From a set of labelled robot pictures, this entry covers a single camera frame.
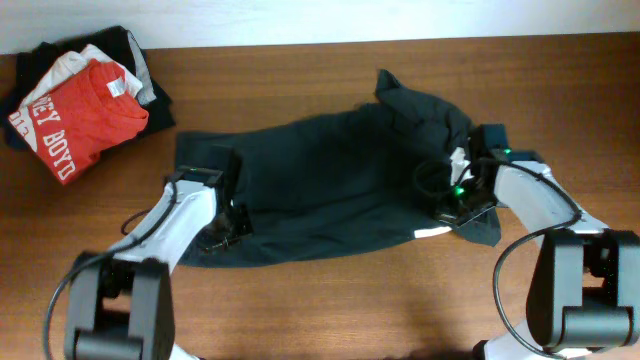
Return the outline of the dark green t-shirt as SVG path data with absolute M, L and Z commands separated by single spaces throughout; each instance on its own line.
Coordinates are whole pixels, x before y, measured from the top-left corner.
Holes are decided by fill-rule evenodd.
M 182 132 L 175 163 L 239 164 L 232 202 L 248 234 L 226 249 L 196 240 L 187 266 L 247 268 L 382 250 L 449 231 L 430 185 L 445 189 L 471 118 L 381 71 L 375 101 L 246 133 Z

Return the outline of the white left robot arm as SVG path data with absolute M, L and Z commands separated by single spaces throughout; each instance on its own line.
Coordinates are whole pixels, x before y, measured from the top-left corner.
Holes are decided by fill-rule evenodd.
M 171 274 L 190 250 L 217 255 L 250 235 L 232 200 L 237 178 L 235 165 L 180 166 L 129 234 L 103 253 L 78 256 L 59 286 L 69 291 L 65 358 L 190 358 L 175 342 Z

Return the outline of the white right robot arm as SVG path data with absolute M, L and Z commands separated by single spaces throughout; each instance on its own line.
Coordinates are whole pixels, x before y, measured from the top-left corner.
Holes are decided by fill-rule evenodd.
M 584 359 L 639 340 L 639 237 L 590 215 L 554 179 L 534 151 L 516 151 L 503 125 L 481 125 L 468 138 L 468 160 L 438 219 L 461 227 L 497 206 L 528 233 L 499 256 L 492 292 L 505 334 L 475 345 L 475 359 Z M 526 318 L 508 320 L 499 278 L 509 255 L 530 241 L 540 249 Z

